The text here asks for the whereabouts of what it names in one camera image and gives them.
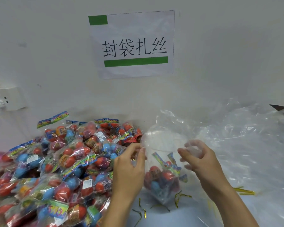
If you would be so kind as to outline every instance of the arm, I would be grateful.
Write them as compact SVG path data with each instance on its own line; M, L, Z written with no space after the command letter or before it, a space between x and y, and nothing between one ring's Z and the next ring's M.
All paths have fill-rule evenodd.
M196 173L201 186L217 205L225 227L259 227L256 220L227 181L221 165L212 149L200 140L192 140L185 147L197 146L202 150L199 158L187 149L179 148L182 162L188 162L185 168Z
M145 149L140 148L140 143L132 143L115 159L113 195L101 227L125 226L132 203L144 181ZM130 159L135 151L139 151L139 154L136 167L133 167Z

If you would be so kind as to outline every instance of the left hand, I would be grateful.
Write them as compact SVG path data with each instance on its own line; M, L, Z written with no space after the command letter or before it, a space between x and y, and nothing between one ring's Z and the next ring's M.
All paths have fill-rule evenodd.
M130 158L135 151L138 151L138 158L133 167ZM145 158L145 149L140 143L132 143L114 160L113 196L134 201L143 187Z

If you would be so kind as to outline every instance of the green stripe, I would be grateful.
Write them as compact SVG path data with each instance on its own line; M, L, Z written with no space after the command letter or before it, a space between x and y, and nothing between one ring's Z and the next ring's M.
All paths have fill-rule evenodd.
M106 15L88 16L89 25L108 24Z
M106 68L118 67L118 66L130 66L130 65L144 65L144 64L166 64L166 63L168 63L168 57L149 57L149 58L104 61L104 65Z

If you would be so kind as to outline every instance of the electrical outlet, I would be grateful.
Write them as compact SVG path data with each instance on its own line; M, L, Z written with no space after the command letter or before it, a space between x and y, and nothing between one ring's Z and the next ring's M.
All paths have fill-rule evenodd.
M18 87L0 88L0 100L4 103L4 110L14 111L26 107L24 97Z

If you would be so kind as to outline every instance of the white wall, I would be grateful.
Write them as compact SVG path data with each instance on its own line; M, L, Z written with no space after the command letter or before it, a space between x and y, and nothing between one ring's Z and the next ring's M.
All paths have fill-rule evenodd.
M173 9L174 75L99 79L88 15ZM230 97L284 105L284 0L0 0L0 83L28 102L0 119L0 151L64 110L146 129L159 109L198 119Z

